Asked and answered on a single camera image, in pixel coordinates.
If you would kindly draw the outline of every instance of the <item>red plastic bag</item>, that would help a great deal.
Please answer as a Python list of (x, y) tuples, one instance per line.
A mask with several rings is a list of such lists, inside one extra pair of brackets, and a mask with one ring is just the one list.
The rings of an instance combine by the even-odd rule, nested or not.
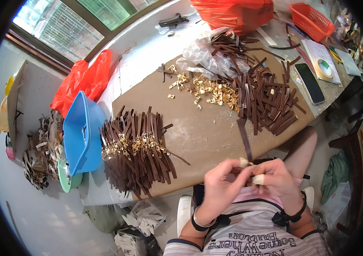
[(57, 110), (65, 118), (73, 100), (81, 90), (89, 99), (98, 101), (109, 82), (111, 60), (112, 51), (107, 49), (97, 56), (89, 68), (87, 68), (86, 61), (76, 61), (70, 73), (59, 86), (50, 105), (51, 109)]
[(272, 0), (191, 0), (211, 29), (230, 27), (237, 36), (246, 35), (274, 17)]

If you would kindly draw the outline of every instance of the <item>red plastic basket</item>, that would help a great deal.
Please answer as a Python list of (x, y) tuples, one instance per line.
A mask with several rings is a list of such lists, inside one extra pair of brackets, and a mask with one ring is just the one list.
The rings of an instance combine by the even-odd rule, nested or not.
[(334, 32), (334, 25), (310, 5), (299, 3), (288, 6), (292, 10), (292, 22), (300, 27), (316, 42)]

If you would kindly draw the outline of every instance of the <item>window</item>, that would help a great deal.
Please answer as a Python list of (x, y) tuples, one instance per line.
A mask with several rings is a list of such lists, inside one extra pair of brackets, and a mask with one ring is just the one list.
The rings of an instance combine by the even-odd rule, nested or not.
[(72, 62), (84, 59), (103, 39), (60, 0), (28, 0), (13, 22)]
[(169, 1), (27, 0), (10, 32), (18, 44), (28, 41), (70, 68), (77, 60), (90, 61), (120, 31)]

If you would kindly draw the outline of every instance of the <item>bracelet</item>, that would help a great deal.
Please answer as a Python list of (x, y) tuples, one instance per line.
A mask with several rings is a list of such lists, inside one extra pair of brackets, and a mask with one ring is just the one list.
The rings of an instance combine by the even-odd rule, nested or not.
[(292, 223), (296, 223), (301, 219), (301, 214), (304, 212), (307, 206), (307, 195), (303, 191), (301, 191), (301, 193), (302, 195), (304, 195), (303, 205), (301, 210), (294, 216), (288, 216), (284, 211), (282, 211), (281, 213), (279, 212), (275, 213), (274, 217), (272, 217), (272, 222), (274, 222), (274, 224), (281, 227), (285, 227), (289, 221), (291, 221)]
[(206, 231), (209, 227), (213, 226), (214, 223), (216, 222), (217, 219), (213, 219), (213, 221), (210, 223), (210, 224), (207, 224), (207, 225), (203, 225), (203, 224), (200, 224), (198, 221), (197, 221), (197, 218), (196, 218), (196, 212), (197, 210), (201, 207), (198, 206), (194, 213), (193, 213), (193, 216), (191, 218), (191, 223), (193, 224), (193, 227), (197, 230), (197, 231)]

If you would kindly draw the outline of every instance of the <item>green cloth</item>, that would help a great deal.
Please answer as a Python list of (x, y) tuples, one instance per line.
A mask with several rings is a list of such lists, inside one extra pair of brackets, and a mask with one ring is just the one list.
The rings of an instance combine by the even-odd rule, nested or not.
[(330, 196), (338, 188), (339, 183), (347, 182), (349, 180), (349, 161), (343, 150), (339, 151), (337, 155), (333, 155), (329, 159), (328, 170), (324, 173), (322, 180), (321, 204), (325, 204)]

